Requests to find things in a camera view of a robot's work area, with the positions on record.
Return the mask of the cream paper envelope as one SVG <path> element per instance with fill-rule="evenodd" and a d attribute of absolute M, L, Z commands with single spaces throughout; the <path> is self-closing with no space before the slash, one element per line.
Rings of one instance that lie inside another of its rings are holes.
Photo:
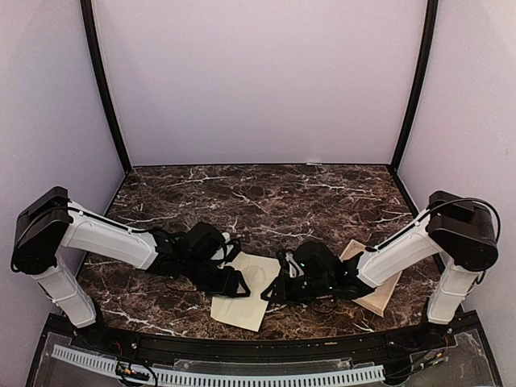
<path fill-rule="evenodd" d="M 215 321 L 257 332 L 268 307 L 268 302 L 260 295 L 277 277 L 281 266 L 273 258 L 244 252 L 229 265 L 243 274 L 251 295 L 246 298 L 212 297 L 210 316 Z"/>

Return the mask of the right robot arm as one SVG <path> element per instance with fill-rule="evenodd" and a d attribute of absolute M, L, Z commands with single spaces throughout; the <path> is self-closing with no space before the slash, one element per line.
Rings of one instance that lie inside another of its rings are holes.
<path fill-rule="evenodd" d="M 281 273 L 260 296 L 294 305 L 321 297 L 356 300 L 419 261 L 444 253 L 448 262 L 427 304 L 427 319 L 411 333 L 414 346 L 427 350 L 441 339 L 442 325 L 454 318 L 472 287 L 497 262 L 500 235 L 501 218 L 493 205 L 436 191 L 412 222 L 347 260 L 314 241 L 278 252 Z"/>

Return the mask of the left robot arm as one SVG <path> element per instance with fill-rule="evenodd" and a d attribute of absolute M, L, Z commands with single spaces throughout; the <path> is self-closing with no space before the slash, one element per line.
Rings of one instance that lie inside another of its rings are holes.
<path fill-rule="evenodd" d="M 87 210 L 56 186 L 18 216 L 10 269 L 32 277 L 69 321 L 83 328 L 82 338 L 97 352 L 113 346 L 113 332 L 101 324 L 100 310 L 58 256 L 61 248 L 98 254 L 161 277 L 184 276 L 215 296 L 251 294 L 243 274 L 229 265 L 241 252 L 238 239 L 203 222 L 178 232 L 129 227 Z"/>

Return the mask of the black curved front rail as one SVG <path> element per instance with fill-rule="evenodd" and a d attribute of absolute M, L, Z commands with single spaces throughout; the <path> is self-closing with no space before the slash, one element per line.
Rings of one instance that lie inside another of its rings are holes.
<path fill-rule="evenodd" d="M 336 359 L 350 359 L 354 364 L 379 364 L 405 361 L 417 352 L 454 343 L 452 335 L 458 331 L 456 325 L 461 320 L 459 316 L 446 326 L 424 322 L 362 335 L 274 341 L 187 339 L 113 327 L 103 328 L 102 333 L 109 342 L 117 341 L 122 345 L 123 356 L 148 364 L 173 364 L 179 360 L 250 364 Z"/>

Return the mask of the left black frame post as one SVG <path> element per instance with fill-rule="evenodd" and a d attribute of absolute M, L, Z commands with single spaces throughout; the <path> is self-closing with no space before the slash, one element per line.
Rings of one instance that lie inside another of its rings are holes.
<path fill-rule="evenodd" d="M 101 99 L 102 108 L 110 131 L 110 136 L 119 158 L 119 162 L 123 168 L 124 173 L 128 174 L 132 170 L 132 165 L 115 113 L 114 103 L 111 97 L 110 87 L 108 85 L 106 71 L 102 61 L 102 53 L 94 17 L 94 4 L 90 0 L 81 0 L 80 5 L 90 61 L 94 71 L 98 94 Z"/>

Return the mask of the black frame post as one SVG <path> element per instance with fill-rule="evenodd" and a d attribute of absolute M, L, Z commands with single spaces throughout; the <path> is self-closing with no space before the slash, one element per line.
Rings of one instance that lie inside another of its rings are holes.
<path fill-rule="evenodd" d="M 400 169 L 417 113 L 418 104 L 422 94 L 422 88 L 427 74 L 427 66 L 430 59 L 438 8 L 438 0 L 427 1 L 424 24 L 422 28 L 422 38 L 418 50 L 418 59 L 414 70 L 414 78 L 406 105 L 406 112 L 404 114 L 400 133 L 397 138 L 396 147 L 389 164 L 389 169 L 393 175 L 397 175 Z"/>
<path fill-rule="evenodd" d="M 128 174 L 132 170 L 132 165 L 115 113 L 114 103 L 111 97 L 110 87 L 108 85 L 106 71 L 102 61 L 102 53 L 94 17 L 94 4 L 90 0 L 81 0 L 80 5 L 90 61 L 94 71 L 98 94 L 101 99 L 102 108 L 110 131 L 110 136 L 119 158 L 119 162 L 123 168 L 124 173 Z"/>

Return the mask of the right black frame post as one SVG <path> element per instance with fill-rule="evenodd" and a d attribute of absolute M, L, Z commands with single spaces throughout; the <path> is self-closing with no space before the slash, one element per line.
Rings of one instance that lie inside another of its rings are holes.
<path fill-rule="evenodd" d="M 427 1 L 424 24 L 422 28 L 422 38 L 418 50 L 418 59 L 414 70 L 414 78 L 406 105 L 406 112 L 404 114 L 400 133 L 397 138 L 396 147 L 389 164 L 389 169 L 393 175 L 397 175 L 400 169 L 417 113 L 418 104 L 422 94 L 422 88 L 427 74 L 427 66 L 430 59 L 438 8 L 438 0 Z"/>

